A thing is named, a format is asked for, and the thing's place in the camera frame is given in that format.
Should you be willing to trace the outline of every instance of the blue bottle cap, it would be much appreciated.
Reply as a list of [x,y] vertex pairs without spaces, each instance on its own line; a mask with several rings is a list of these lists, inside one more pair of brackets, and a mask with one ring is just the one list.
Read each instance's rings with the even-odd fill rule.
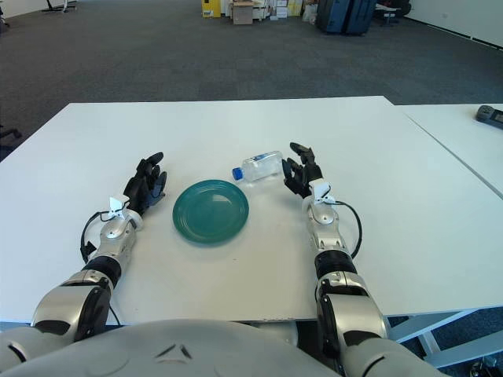
[[243,179],[243,169],[241,169],[240,167],[235,167],[233,169],[233,177],[236,181]]

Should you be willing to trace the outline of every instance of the white table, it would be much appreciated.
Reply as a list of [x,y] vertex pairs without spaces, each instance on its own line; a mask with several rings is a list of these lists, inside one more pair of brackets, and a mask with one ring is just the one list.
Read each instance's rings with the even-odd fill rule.
[[[168,195],[145,214],[114,292],[121,321],[314,319],[301,199],[281,177],[239,184],[248,223],[222,246],[187,243],[171,220],[192,183],[232,180],[260,152],[293,156],[290,141],[313,147],[336,198],[360,214],[355,265],[385,315],[503,305],[503,200],[384,97],[70,104],[0,163],[0,320],[30,320],[82,268],[84,223],[158,151]],[[351,213],[340,217],[353,247]]]
[[[398,107],[503,199],[503,130],[475,120],[480,105]],[[503,109],[503,104],[490,106]]]
[[[481,104],[429,104],[397,106],[422,130],[460,161],[503,199],[503,130],[475,120]],[[503,104],[492,104],[503,108]],[[503,350],[503,331],[448,350],[441,350],[430,330],[464,317],[475,310],[414,317],[391,330],[390,336],[404,342],[419,336],[424,358],[436,367],[472,360]]]

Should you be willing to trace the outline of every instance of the black cable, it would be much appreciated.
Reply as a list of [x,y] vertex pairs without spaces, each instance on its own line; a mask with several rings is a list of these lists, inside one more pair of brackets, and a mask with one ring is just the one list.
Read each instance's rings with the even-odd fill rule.
[[112,306],[110,306],[110,311],[112,312],[113,316],[116,318],[117,325],[122,326],[122,324],[120,324],[119,318],[117,318],[117,314],[116,314],[116,312],[114,312]]
[[[129,202],[130,202],[129,200],[124,202],[123,207],[120,210],[123,210]],[[82,235],[80,236],[80,254],[82,255],[82,259],[85,263],[87,263],[89,261],[89,256],[85,252],[85,250],[86,250],[86,230],[89,227],[89,225],[91,224],[91,222],[93,222],[94,219],[97,218],[98,216],[100,217],[100,220],[102,222],[107,222],[107,221],[112,220],[114,218],[114,216],[111,216],[110,218],[103,219],[102,216],[104,214],[108,214],[108,213],[109,213],[109,211],[107,211],[107,210],[96,212],[95,214],[93,214],[89,218],[89,220],[87,220],[87,223],[84,226],[84,229],[82,231]]]
[[80,254],[82,255],[82,259],[85,263],[87,263],[87,261],[89,260],[89,257],[87,256],[85,250],[86,250],[86,242],[85,242],[85,238],[86,238],[86,230],[87,230],[87,227],[90,225],[91,222],[94,221],[95,218],[97,218],[98,216],[101,216],[103,212],[96,212],[94,215],[92,215],[89,220],[87,220],[87,223],[86,225],[84,225],[84,229],[82,231],[82,235],[80,236]]
[[338,206],[345,206],[353,212],[354,218],[356,218],[356,223],[358,224],[358,242],[356,243],[356,246],[354,247],[354,251],[351,254],[351,257],[354,259],[356,255],[358,255],[358,252],[360,251],[360,246],[362,245],[362,237],[363,237],[363,231],[362,231],[362,222],[360,221],[360,217],[356,213],[356,210],[350,206],[349,204],[345,202],[341,202],[340,200],[336,201],[336,205]]

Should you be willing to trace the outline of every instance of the table leg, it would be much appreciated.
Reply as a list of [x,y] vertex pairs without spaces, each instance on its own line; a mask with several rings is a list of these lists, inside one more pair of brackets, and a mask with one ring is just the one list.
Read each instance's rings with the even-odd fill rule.
[[423,350],[426,353],[426,356],[440,352],[439,344],[437,343],[435,336],[433,336],[433,334],[430,331],[425,332],[418,338],[419,343],[421,343],[421,346],[423,347]]
[[491,355],[499,351],[503,351],[503,331],[495,332],[494,334],[472,340],[471,342],[447,350],[439,350],[429,355],[427,353],[427,356],[424,357],[424,361],[427,361],[435,368],[441,368]]
[[403,343],[409,339],[416,338],[424,333],[458,320],[468,314],[475,312],[475,309],[463,310],[461,312],[424,314],[415,316],[402,322],[390,330],[389,338],[398,343]]

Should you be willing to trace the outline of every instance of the white bottle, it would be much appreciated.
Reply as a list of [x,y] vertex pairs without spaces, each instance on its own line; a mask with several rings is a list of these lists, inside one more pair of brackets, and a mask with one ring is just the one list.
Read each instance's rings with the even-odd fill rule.
[[279,151],[263,153],[243,161],[241,167],[233,169],[233,177],[236,181],[245,179],[248,182],[267,177],[282,171],[281,159],[283,155]]

